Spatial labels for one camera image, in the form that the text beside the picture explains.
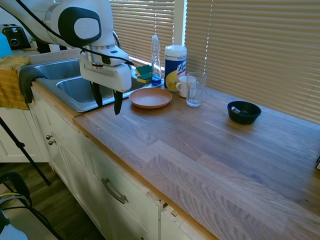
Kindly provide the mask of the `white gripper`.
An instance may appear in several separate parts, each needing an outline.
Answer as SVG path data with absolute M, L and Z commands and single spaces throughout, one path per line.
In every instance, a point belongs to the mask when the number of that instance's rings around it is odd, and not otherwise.
M 123 93 L 132 87 L 132 76 L 130 67 L 123 61 L 116 66 L 105 63 L 102 67 L 93 66 L 87 60 L 84 53 L 80 55 L 79 66 L 80 74 L 83 79 L 90 81 L 91 92 L 97 106 L 103 106 L 103 99 L 100 92 L 100 85 L 113 89 L 114 113 L 118 115 L 121 111 Z

